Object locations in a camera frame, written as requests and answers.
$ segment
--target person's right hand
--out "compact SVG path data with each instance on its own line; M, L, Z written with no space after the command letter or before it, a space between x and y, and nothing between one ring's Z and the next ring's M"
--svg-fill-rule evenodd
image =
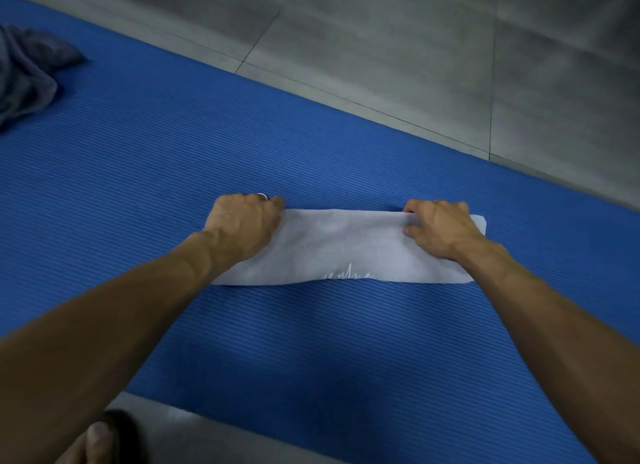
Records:
M469 216L466 202L410 199L403 211L415 213L420 220L420 225L405 226L404 234L434 257L456 260L466 242L486 240Z

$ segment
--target folded garment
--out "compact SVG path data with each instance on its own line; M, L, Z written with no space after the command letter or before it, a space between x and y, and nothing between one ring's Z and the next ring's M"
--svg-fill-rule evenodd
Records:
M58 91L51 73L84 61L80 51L48 32L0 25L0 128L50 104Z
M284 285L325 279L467 283L455 262L427 255L404 236L412 213L285 209L284 224L266 249L220 275L216 285ZM473 215L484 234L486 221Z

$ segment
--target folded white cloth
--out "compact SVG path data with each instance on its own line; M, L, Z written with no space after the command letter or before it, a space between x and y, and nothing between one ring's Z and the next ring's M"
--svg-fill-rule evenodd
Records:
M324 279L467 283L455 262L427 255L404 236L412 213L285 209L284 224L258 255L220 275L215 285L284 285ZM480 231L484 217L473 215Z

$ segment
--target blue yoga mat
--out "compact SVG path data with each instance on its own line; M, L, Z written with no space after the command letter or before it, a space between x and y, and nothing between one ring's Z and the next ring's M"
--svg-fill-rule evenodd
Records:
M156 257L229 192L293 208L465 200L640 341L640 215L22 0L90 62L0 136L0 333ZM354 463L593 462L475 283L210 287L128 390Z

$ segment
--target person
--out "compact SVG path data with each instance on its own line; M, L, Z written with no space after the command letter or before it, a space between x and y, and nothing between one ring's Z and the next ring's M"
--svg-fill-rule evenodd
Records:
M77 296L0 341L0 449L8 463L110 462L93 423L196 294L256 255L281 197L218 198L204 229L166 255ZM479 284L555 409L601 463L640 462L640 350L483 236L464 202L411 199L404 233Z

